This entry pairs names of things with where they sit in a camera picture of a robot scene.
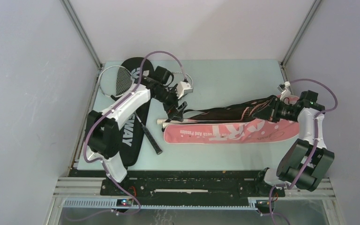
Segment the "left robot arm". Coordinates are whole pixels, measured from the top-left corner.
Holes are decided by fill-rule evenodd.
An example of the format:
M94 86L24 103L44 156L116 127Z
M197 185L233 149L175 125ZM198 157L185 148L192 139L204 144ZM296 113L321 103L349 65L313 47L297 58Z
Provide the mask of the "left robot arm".
M139 74L138 80L135 80L124 66L114 65L108 69L116 72L116 99L106 109L89 112L83 157L87 163L99 161L106 175L113 180L111 189L118 195L124 195L129 191L129 182L125 179L127 170L120 156L121 129L136 110L152 98L166 106L168 120L181 121L187 104L179 105L178 101L191 93L193 87L187 79L168 87L163 80L151 75Z

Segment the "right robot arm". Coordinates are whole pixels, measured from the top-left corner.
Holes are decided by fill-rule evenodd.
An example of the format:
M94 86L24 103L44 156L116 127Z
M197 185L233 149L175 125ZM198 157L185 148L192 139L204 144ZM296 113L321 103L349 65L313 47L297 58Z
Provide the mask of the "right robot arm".
M318 104L318 94L304 91L294 104L273 97L268 106L252 116L270 122L288 120L299 125L299 137L280 161L276 176L288 189L316 190L334 161L323 140L322 124L326 109Z

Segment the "pink sport racket bag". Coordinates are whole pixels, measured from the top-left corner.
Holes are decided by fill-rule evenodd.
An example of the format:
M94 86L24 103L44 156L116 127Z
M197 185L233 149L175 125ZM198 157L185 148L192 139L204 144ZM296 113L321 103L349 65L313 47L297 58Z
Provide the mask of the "pink sport racket bag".
M163 138L171 144L236 144L274 143L299 134L297 122L270 122L253 118L252 114L268 105L274 96L250 100L226 107L197 110L187 118L196 124L169 125Z

